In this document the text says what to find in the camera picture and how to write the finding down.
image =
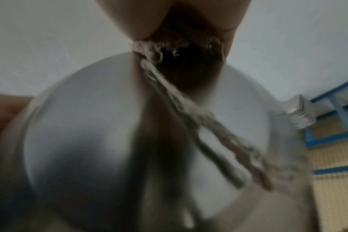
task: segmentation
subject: skin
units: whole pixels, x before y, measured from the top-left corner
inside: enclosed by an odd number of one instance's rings
[[[114,24],[131,40],[152,35],[168,14],[206,26],[230,51],[235,31],[250,0],[97,0]],[[0,132],[30,102],[31,97],[0,94]]]

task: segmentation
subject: stainless steel bowl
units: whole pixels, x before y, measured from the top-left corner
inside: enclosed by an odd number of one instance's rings
[[[125,53],[57,83],[0,136],[0,229],[317,231],[304,146],[287,115],[230,66],[214,73],[187,94],[270,162],[304,167],[289,193],[266,192],[245,171],[245,187],[233,187]]]

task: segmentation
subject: white wall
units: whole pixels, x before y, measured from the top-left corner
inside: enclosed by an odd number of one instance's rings
[[[37,94],[128,51],[93,0],[0,0],[0,92]],[[254,0],[228,63],[279,100],[348,80],[348,0]]]

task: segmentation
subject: white ceiling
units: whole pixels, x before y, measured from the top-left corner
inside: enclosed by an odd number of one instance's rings
[[[37,94],[128,51],[93,0],[0,0],[0,92]],[[228,63],[279,100],[348,80],[348,0],[253,0]]]

